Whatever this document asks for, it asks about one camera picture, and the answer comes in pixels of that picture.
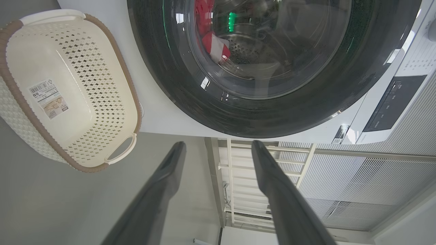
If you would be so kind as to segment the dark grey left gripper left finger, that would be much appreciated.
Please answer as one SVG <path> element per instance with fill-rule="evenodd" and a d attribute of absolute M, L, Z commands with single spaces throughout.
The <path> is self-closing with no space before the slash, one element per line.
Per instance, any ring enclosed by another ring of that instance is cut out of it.
<path fill-rule="evenodd" d="M 170 199 L 179 190 L 186 144 L 176 142 L 102 245 L 159 245 Z"/>

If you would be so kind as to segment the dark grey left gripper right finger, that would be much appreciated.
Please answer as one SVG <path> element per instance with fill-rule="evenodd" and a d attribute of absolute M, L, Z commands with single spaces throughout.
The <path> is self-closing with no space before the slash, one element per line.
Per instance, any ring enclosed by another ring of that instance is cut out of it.
<path fill-rule="evenodd" d="M 252 142 L 260 191 L 269 201 L 279 245 L 337 245 L 261 141 Z"/>

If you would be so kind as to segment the black round glass washer door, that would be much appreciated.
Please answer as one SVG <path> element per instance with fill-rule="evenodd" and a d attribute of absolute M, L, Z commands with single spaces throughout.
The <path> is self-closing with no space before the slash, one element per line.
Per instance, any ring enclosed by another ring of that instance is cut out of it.
<path fill-rule="evenodd" d="M 245 138 L 309 130 L 361 99 L 405 42 L 423 0 L 215 0 L 212 29 L 231 57 L 213 62 L 195 0 L 127 0 L 154 80 L 184 113 Z"/>

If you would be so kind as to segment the red and white garment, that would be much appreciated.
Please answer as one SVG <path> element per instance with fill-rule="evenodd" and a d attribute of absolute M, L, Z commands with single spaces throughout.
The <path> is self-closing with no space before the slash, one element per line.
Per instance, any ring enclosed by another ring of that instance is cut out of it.
<path fill-rule="evenodd" d="M 201 43 L 211 60 L 222 64 L 231 57 L 230 41 L 219 38 L 213 31 L 215 0 L 195 0 L 194 16 Z"/>

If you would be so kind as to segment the white front-load washing machine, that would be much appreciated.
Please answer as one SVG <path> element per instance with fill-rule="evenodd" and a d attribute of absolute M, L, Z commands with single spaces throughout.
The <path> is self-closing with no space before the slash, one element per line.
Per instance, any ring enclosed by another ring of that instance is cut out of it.
<path fill-rule="evenodd" d="M 388 68 L 351 107 L 296 134 L 245 138 L 212 130 L 184 113 L 162 91 L 145 64 L 132 30 L 127 0 L 58 0 L 101 20 L 113 34 L 143 109 L 141 132 L 298 143 L 363 144 L 384 141 L 436 70 L 436 0 L 423 0 L 405 42 L 388 57 Z"/>

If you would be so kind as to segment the cream perforated laundry basket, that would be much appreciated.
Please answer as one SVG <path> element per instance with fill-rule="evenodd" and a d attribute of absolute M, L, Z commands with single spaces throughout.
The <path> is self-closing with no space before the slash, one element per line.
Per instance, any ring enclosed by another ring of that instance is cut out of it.
<path fill-rule="evenodd" d="M 28 90 L 45 79 L 69 106 L 52 120 Z M 89 14 L 58 9 L 0 29 L 0 117 L 44 157 L 95 173 L 134 149 L 142 112 L 109 29 Z"/>

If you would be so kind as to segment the printed product label sticker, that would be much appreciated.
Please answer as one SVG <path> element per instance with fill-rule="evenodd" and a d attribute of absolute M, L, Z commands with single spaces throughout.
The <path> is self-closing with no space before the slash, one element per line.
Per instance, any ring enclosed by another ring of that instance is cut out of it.
<path fill-rule="evenodd" d="M 66 100 L 52 79 L 45 79 L 30 85 L 28 90 L 50 120 L 69 109 Z"/>

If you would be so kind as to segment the white metal rack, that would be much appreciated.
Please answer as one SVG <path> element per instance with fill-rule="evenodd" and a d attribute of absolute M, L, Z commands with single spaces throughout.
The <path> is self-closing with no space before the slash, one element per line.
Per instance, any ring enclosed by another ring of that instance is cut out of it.
<path fill-rule="evenodd" d="M 222 209 L 222 220 L 232 227 L 272 232 L 274 222 L 266 197 L 258 187 L 249 141 L 230 138 L 205 137 L 209 166 L 213 175 L 217 206 Z M 300 188 L 307 175 L 317 145 L 307 148 L 279 146 L 278 142 L 264 143 L 284 174 Z"/>

